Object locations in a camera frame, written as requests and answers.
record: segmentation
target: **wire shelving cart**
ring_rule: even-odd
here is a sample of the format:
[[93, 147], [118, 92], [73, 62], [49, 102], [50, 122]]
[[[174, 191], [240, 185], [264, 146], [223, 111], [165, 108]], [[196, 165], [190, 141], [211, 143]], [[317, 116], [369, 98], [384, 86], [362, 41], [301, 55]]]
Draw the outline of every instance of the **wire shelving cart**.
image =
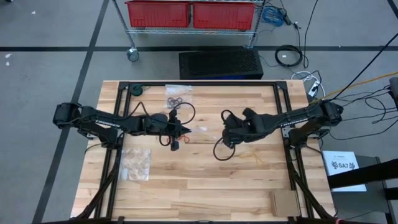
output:
[[202, 35], [240, 35], [249, 37], [249, 42], [247, 45], [244, 45], [245, 48], [252, 48], [254, 45], [254, 41], [256, 36], [258, 35], [258, 28], [261, 22], [261, 15], [264, 10], [264, 6], [266, 5], [267, 0], [188, 0], [188, 2], [245, 2], [245, 3], [254, 3], [260, 4], [260, 10], [257, 11], [257, 15], [254, 16], [255, 24], [252, 26], [250, 30], [238, 30], [238, 29], [197, 29], [192, 27], [192, 22], [189, 27], [179, 28], [179, 27], [132, 27], [128, 28], [126, 21], [123, 18], [123, 15], [120, 11], [119, 5], [116, 0], [112, 0], [116, 12], [120, 18], [120, 21], [123, 25], [124, 31], [130, 41], [131, 48], [127, 50], [127, 58], [131, 62], [135, 62], [139, 59], [139, 53], [134, 43], [134, 38], [137, 34], [202, 34]]

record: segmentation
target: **wheel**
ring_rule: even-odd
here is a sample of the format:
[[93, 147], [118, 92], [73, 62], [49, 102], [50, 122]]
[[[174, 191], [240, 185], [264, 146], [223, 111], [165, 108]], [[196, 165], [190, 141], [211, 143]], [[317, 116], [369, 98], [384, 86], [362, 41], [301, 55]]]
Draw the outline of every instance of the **wheel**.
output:
[[127, 58], [130, 62], [136, 62], [139, 59], [139, 53], [137, 49], [129, 49], [127, 50]]

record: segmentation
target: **butcher block tabletop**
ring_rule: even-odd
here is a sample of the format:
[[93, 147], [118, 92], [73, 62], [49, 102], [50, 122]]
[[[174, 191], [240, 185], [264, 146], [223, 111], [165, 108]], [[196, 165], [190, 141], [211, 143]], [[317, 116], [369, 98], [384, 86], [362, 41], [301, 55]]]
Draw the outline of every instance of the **butcher block tabletop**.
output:
[[[287, 80], [292, 109], [308, 105], [303, 82]], [[271, 86], [245, 85], [193, 85], [189, 94], [182, 96], [195, 106], [196, 116], [184, 125], [192, 130], [181, 138], [180, 149], [159, 144], [158, 136], [130, 136], [124, 138], [123, 149], [149, 150], [148, 180], [122, 180], [119, 178], [112, 219], [124, 216], [125, 220], [158, 221], [286, 221], [287, 217], [274, 217], [271, 212], [270, 192], [290, 189], [281, 131], [275, 130], [266, 138], [236, 146], [236, 153], [228, 161], [217, 161], [213, 146], [224, 129], [220, 113], [228, 109], [244, 118], [243, 109], [256, 113], [277, 114], [274, 91]], [[113, 113], [119, 81], [104, 81], [97, 109]], [[284, 98], [280, 92], [282, 107]], [[131, 96], [130, 111], [143, 102], [150, 114], [169, 114], [165, 107], [168, 96], [165, 86], [145, 86], [141, 96]], [[133, 115], [144, 114], [139, 108]], [[178, 110], [178, 119], [188, 121], [193, 115], [189, 107]], [[99, 140], [88, 142], [88, 146]], [[308, 145], [319, 149], [316, 140]], [[217, 147], [219, 157], [227, 157], [231, 150]], [[106, 149], [92, 147], [85, 154], [80, 181], [71, 217], [77, 216], [99, 189]], [[308, 187], [329, 212], [335, 209], [320, 153], [303, 148], [302, 159]], [[298, 191], [303, 217], [307, 216], [305, 202]], [[108, 192], [104, 196], [101, 213], [105, 214]]]

